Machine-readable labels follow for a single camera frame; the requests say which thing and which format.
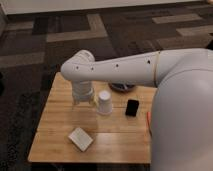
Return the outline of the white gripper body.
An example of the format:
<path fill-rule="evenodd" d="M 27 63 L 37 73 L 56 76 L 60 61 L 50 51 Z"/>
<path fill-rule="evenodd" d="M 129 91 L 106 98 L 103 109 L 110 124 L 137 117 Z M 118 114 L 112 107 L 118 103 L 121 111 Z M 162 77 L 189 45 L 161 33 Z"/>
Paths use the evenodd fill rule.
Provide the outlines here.
<path fill-rule="evenodd" d="M 90 105 L 95 106 L 95 92 L 91 81 L 72 83 L 72 97 L 75 105 L 88 102 Z"/>

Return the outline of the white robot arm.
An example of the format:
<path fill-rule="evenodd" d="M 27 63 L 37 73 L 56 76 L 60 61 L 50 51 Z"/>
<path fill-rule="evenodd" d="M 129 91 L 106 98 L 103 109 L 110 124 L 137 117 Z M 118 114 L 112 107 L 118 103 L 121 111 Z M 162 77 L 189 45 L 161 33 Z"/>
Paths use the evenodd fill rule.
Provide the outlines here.
<path fill-rule="evenodd" d="M 213 171 L 213 50 L 160 50 L 105 61 L 81 50 L 60 72 L 75 85 L 154 87 L 150 171 Z"/>

